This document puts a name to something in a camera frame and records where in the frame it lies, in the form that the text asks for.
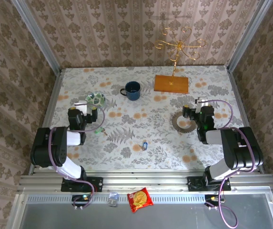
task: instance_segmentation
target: small blue object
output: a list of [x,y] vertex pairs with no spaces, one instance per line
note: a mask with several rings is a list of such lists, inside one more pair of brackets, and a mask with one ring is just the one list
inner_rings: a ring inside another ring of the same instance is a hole
[[143,150],[147,150],[147,147],[148,147],[148,143],[147,143],[147,142],[144,142],[144,143],[142,144],[142,149],[143,149]]
[[111,207],[116,207],[118,202],[118,193],[117,192],[110,192],[108,205]]

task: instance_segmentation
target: chip bag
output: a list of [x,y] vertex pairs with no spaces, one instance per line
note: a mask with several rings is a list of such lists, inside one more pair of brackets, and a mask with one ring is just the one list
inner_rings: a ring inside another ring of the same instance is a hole
[[147,189],[144,187],[138,192],[127,194],[128,201],[132,212],[136,212],[140,208],[144,208],[149,205],[153,205],[153,202],[149,196]]

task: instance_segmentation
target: blue mug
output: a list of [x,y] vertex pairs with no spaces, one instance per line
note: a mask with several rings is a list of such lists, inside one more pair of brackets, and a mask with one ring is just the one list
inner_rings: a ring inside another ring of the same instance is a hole
[[136,81],[130,81],[125,88],[121,89],[121,94],[132,101],[138,100],[141,95],[141,85]]

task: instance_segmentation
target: mug handle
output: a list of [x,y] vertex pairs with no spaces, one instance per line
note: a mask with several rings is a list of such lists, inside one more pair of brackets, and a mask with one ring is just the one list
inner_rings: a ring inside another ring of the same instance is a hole
[[124,88],[121,89],[121,94],[124,95],[124,96],[127,96],[127,92],[126,92],[126,94],[122,93],[122,91],[124,91],[124,90],[126,90],[126,89],[124,89]]

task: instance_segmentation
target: patterned wallpaper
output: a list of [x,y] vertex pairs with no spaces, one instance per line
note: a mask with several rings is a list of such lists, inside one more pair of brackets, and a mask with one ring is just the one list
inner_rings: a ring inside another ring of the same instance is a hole
[[54,75],[10,0],[0,0],[0,229],[41,124]]
[[273,4],[245,51],[234,77],[250,125],[273,173]]
[[171,65],[154,42],[170,27],[186,43],[202,38],[200,59],[179,64],[225,64],[259,0],[26,0],[61,68]]

